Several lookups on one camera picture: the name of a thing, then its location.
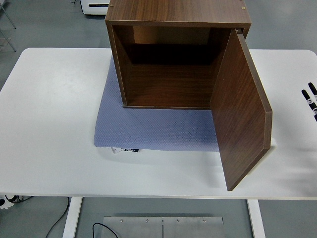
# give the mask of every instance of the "white desk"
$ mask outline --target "white desk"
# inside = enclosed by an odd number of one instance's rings
[[[217,152],[113,154],[93,144],[110,49],[25,50],[0,92],[0,194],[317,199],[317,122],[301,90],[310,51],[251,50],[276,148],[231,192]]]

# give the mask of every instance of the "blue mat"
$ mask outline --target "blue mat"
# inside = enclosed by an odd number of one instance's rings
[[[173,151],[219,151],[211,111],[123,108],[111,59],[95,146]]]

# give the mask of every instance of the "wooden cabinet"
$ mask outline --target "wooden cabinet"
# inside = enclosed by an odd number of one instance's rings
[[[242,0],[111,0],[106,25],[127,108],[212,111],[228,190],[270,148],[272,110]]]

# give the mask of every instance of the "power strip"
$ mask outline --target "power strip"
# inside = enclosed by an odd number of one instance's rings
[[[9,202],[6,197],[3,195],[0,195],[0,209],[8,209],[9,207],[12,207],[14,203]]]

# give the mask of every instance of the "open cabinet door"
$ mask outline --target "open cabinet door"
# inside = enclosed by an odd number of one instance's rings
[[[269,150],[272,109],[240,29],[232,29],[211,98],[229,191]]]

